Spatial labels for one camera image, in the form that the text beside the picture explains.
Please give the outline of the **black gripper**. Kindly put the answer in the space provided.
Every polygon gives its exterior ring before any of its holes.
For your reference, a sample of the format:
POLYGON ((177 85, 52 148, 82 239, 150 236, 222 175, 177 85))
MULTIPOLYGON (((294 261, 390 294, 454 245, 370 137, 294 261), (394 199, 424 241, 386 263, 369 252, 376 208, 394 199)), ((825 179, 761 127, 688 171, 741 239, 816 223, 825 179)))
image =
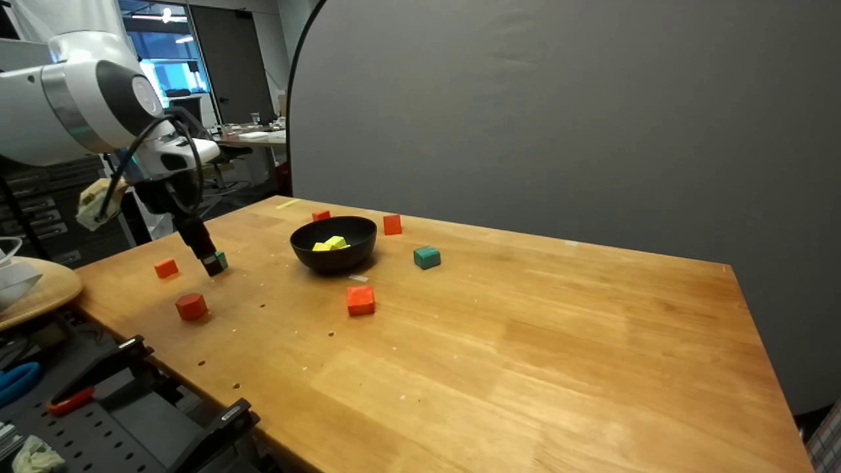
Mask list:
MULTIPOLYGON (((160 181, 139 181, 138 194, 153 214, 169 214, 177 231, 193 250, 209 250, 211 233, 201 220, 201 183, 189 171, 174 173, 160 181)), ((203 265, 211 277, 227 271, 227 257, 213 250, 203 254, 203 265)))

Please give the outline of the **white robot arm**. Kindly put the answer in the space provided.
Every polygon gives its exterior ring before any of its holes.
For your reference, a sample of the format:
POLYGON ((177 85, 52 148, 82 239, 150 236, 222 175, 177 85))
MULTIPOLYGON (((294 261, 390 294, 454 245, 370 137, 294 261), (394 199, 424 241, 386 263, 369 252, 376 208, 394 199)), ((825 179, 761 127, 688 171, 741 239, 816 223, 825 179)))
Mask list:
POLYGON ((222 148, 189 112, 164 106, 127 37, 118 0, 2 0, 15 40, 2 43, 0 154, 25 165, 118 152, 107 183, 79 198, 76 220, 100 229, 118 186, 172 215, 209 277, 227 271, 201 217, 203 168, 222 148))

